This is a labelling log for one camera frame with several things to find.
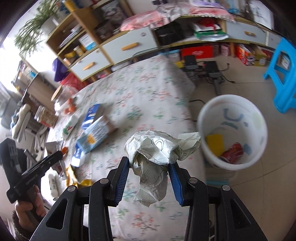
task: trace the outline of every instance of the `pink cloth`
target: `pink cloth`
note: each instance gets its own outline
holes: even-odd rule
[[[154,11],[137,14],[127,18],[121,24],[120,30],[133,30],[150,26],[152,29],[164,26],[180,16],[195,15],[197,17],[215,17],[234,21],[233,15],[223,8],[196,7],[188,3],[162,4]]]

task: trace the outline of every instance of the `green plant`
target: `green plant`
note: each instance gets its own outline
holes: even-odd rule
[[[15,37],[15,46],[20,50],[20,56],[26,57],[38,50],[38,44],[41,42],[41,26],[47,19],[55,15],[58,11],[57,2],[59,0],[44,0],[37,8],[36,16],[27,21],[19,30]]]

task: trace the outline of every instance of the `blue plastic stool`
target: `blue plastic stool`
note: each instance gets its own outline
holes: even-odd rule
[[[289,70],[285,70],[282,67],[276,65],[278,57],[282,52],[285,52],[290,58]],[[276,96],[274,97],[274,105],[280,113],[285,113],[289,108],[296,108],[296,99],[294,94],[296,92],[296,49],[286,39],[282,38],[278,44],[266,73],[263,75],[264,79],[268,76],[276,86]],[[283,83],[276,73],[280,71],[285,75]]]

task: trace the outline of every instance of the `blue gripper pad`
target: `blue gripper pad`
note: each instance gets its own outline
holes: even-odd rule
[[[182,195],[182,185],[181,185],[180,179],[177,175],[174,165],[172,165],[172,164],[168,165],[168,173],[170,175],[170,181],[173,186],[175,198],[179,202],[179,204],[182,206],[182,204],[184,202],[184,198]]]
[[[118,184],[116,185],[115,202],[117,203],[117,205],[122,200],[124,188],[126,186],[126,180],[128,178],[128,171],[129,171],[129,160],[128,158],[126,158],[123,164],[121,175],[118,180]]]

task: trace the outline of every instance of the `yellow sponge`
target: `yellow sponge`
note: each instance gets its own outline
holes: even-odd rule
[[[223,136],[221,134],[209,135],[205,139],[215,156],[220,156],[224,152]]]

